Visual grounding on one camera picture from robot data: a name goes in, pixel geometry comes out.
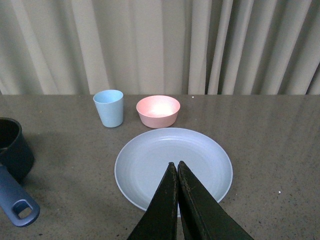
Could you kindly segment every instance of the plate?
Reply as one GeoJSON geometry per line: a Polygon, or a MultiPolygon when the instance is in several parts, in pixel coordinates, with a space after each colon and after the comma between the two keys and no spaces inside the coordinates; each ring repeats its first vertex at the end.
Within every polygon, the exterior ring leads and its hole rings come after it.
{"type": "Polygon", "coordinates": [[[178,168],[180,161],[217,202],[225,197],[233,179],[227,153],[208,136],[185,128],[159,128],[129,141],[115,161],[115,181],[132,204],[146,211],[168,163],[178,168]]]}

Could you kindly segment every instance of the pink bowl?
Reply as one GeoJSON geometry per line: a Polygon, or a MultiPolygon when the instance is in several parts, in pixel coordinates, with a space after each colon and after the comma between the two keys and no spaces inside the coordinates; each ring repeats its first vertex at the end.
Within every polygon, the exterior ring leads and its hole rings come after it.
{"type": "Polygon", "coordinates": [[[153,129],[166,128],[174,124],[179,109],[178,100],[164,95],[145,97],[136,105],[141,122],[153,129]]]}

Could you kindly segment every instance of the beige curtain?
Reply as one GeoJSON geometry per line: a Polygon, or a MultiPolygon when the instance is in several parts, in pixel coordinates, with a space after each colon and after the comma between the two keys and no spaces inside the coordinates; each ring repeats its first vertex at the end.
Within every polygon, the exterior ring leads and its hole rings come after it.
{"type": "Polygon", "coordinates": [[[2,94],[320,94],[319,0],[0,0],[2,94]]]}

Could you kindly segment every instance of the saucepan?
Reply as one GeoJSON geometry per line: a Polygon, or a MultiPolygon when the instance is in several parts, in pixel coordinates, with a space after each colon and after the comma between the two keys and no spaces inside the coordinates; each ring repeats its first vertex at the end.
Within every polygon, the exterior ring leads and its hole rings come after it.
{"type": "Polygon", "coordinates": [[[20,185],[34,161],[20,123],[0,117],[0,207],[17,227],[32,224],[40,213],[39,205],[20,185]]]}

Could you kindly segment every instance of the cup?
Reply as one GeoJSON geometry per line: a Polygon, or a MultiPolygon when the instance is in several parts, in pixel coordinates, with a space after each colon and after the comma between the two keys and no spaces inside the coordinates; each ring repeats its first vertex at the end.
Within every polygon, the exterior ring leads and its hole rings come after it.
{"type": "Polygon", "coordinates": [[[124,94],[119,90],[104,90],[93,96],[102,124],[118,127],[124,121],[124,94]]]}

